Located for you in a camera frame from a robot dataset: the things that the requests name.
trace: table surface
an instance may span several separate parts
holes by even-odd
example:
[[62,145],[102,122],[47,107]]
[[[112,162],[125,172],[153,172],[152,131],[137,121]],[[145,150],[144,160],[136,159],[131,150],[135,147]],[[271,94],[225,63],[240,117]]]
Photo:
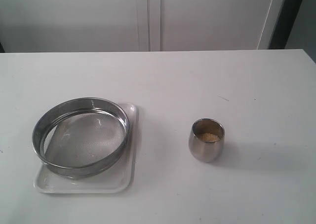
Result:
[[[133,184],[112,195],[33,187],[37,120],[77,97],[140,108]],[[316,223],[316,65],[302,50],[0,54],[0,223]],[[192,123],[226,129],[212,164]]]

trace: stainless steel cup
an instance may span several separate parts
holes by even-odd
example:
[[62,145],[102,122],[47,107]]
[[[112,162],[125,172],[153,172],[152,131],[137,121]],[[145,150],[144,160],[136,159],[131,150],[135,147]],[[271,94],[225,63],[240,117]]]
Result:
[[[203,134],[213,134],[219,139],[217,141],[203,141],[201,140]],[[192,125],[189,149],[198,160],[211,162],[221,154],[224,138],[225,130],[220,123],[212,119],[199,119]]]

